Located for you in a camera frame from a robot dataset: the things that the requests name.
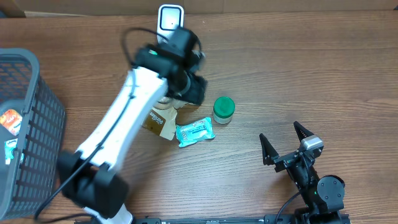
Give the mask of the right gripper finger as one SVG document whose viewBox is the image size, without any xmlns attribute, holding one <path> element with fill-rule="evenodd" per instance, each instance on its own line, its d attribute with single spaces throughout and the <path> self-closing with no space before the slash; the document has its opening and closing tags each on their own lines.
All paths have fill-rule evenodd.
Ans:
<svg viewBox="0 0 398 224">
<path fill-rule="evenodd" d="M 271 145 L 271 143 L 265 137 L 264 134 L 261 133 L 259 135 L 259 139 L 262 147 L 263 164 L 267 166 L 274 165 L 275 160 L 279 158 L 279 154 L 277 153 L 277 151 L 274 149 L 274 147 Z"/>
<path fill-rule="evenodd" d="M 298 136 L 299 141 L 302 141 L 303 139 L 313 136 L 313 133 L 306 129 L 304 126 L 302 126 L 298 121 L 294 122 L 294 128 L 296 131 L 296 134 Z"/>
</svg>

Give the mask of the brown clear snack bag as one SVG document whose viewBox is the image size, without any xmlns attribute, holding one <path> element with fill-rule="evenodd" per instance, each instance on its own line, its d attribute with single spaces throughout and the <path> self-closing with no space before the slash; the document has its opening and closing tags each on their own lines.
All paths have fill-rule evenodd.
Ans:
<svg viewBox="0 0 398 224">
<path fill-rule="evenodd" d="M 142 127 L 171 141 L 176 132 L 177 111 L 185 105 L 190 105 L 190 103 L 166 96 L 161 98 L 150 110 Z"/>
</svg>

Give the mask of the green lid jar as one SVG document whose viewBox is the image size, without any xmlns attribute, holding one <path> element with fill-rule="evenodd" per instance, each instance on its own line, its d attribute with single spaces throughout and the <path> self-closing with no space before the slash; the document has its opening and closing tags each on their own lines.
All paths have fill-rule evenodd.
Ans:
<svg viewBox="0 0 398 224">
<path fill-rule="evenodd" d="M 235 111 L 234 101 L 227 96 L 216 99 L 213 105 L 213 119 L 219 124 L 228 124 Z"/>
</svg>

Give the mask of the teal tissue pack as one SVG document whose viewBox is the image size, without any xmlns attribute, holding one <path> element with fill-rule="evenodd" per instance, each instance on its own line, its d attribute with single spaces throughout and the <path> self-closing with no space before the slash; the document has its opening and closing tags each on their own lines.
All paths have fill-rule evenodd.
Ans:
<svg viewBox="0 0 398 224">
<path fill-rule="evenodd" d="M 176 125 L 175 135 L 179 141 L 179 147 L 187 147 L 199 141 L 215 138 L 210 117 L 187 125 Z"/>
</svg>

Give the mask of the orange snack packet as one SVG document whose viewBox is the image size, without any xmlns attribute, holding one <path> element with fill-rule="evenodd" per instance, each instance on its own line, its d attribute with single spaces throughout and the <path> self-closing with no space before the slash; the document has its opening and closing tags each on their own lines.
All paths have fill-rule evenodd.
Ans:
<svg viewBox="0 0 398 224">
<path fill-rule="evenodd" d="M 1 125 L 17 136 L 21 129 L 22 116 L 16 110 L 9 109 L 1 115 Z"/>
</svg>

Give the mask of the small green white packet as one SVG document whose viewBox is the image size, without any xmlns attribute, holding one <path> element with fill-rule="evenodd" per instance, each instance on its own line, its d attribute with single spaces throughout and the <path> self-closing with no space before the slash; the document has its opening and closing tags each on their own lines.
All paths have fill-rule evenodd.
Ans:
<svg viewBox="0 0 398 224">
<path fill-rule="evenodd" d="M 14 159 L 14 151 L 17 149 L 17 139 L 10 139 L 4 143 L 5 165 L 9 165 Z"/>
</svg>

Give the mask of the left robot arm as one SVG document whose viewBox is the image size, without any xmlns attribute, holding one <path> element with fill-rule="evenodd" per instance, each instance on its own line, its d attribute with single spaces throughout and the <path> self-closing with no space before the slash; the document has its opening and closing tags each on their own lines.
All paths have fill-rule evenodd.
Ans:
<svg viewBox="0 0 398 224">
<path fill-rule="evenodd" d="M 132 223 L 124 204 L 129 186 L 118 172 L 151 109 L 163 97 L 193 105 L 205 98 L 207 82 L 195 74 L 205 55 L 191 30 L 177 27 L 162 43 L 148 44 L 134 57 L 126 43 L 132 31 L 121 36 L 131 66 L 121 91 L 89 138 L 57 160 L 57 192 L 84 208 L 90 223 Z"/>
</svg>

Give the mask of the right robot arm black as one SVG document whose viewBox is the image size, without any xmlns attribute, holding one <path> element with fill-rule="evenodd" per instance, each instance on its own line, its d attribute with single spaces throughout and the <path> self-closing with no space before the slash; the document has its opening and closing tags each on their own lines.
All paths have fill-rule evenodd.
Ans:
<svg viewBox="0 0 398 224">
<path fill-rule="evenodd" d="M 265 166 L 274 166 L 276 172 L 286 171 L 298 192 L 291 196 L 276 215 L 266 215 L 269 223 L 349 223 L 349 216 L 342 215 L 345 182 L 336 175 L 320 178 L 313 167 L 320 157 L 324 143 L 320 137 L 304 128 L 298 121 L 294 128 L 300 141 L 296 151 L 280 156 L 264 134 L 259 135 L 262 160 Z M 301 196 L 305 207 L 293 214 L 282 215 L 295 198 Z"/>
</svg>

